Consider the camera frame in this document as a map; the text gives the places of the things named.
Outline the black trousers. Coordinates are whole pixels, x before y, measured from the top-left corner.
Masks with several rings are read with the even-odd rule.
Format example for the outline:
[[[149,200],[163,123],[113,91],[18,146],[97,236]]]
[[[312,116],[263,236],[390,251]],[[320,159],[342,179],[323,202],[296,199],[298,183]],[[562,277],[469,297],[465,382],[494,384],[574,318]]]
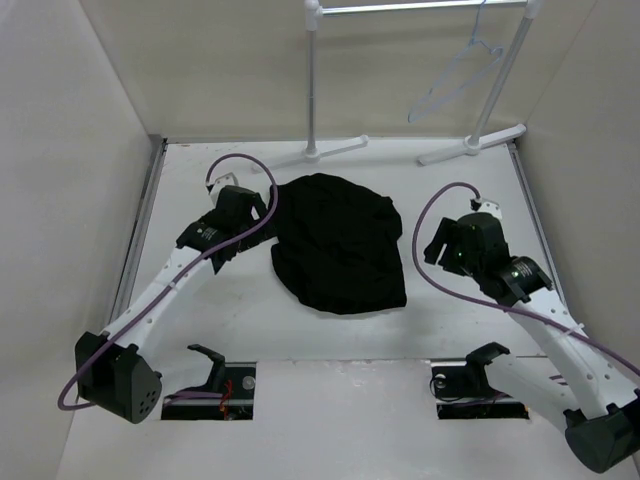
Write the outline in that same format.
[[[390,197],[323,173],[276,190],[272,265],[302,305],[336,315],[406,306],[403,225]]]

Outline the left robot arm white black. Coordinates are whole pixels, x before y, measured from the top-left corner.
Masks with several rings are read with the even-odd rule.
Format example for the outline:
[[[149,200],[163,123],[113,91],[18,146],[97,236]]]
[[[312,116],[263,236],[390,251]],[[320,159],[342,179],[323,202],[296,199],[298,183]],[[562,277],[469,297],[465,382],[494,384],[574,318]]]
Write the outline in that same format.
[[[264,202],[249,189],[227,185],[215,206],[178,236],[160,272],[138,299],[101,333],[84,333],[74,347],[80,398],[132,424],[153,411],[167,385],[154,351],[187,297],[225,263],[273,237],[278,199]]]

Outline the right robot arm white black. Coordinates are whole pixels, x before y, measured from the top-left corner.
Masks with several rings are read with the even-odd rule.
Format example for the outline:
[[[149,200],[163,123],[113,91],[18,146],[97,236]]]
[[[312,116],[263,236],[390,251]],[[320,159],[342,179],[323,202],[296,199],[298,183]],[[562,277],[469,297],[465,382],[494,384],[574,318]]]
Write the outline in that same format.
[[[480,305],[507,313],[561,377],[554,381],[538,374],[507,347],[491,342],[466,357],[463,380],[471,393],[494,390],[532,407],[595,473],[638,452],[638,385],[617,369],[613,354],[586,336],[540,266],[510,254],[496,216],[476,212],[442,219],[424,260],[473,279],[485,296]]]

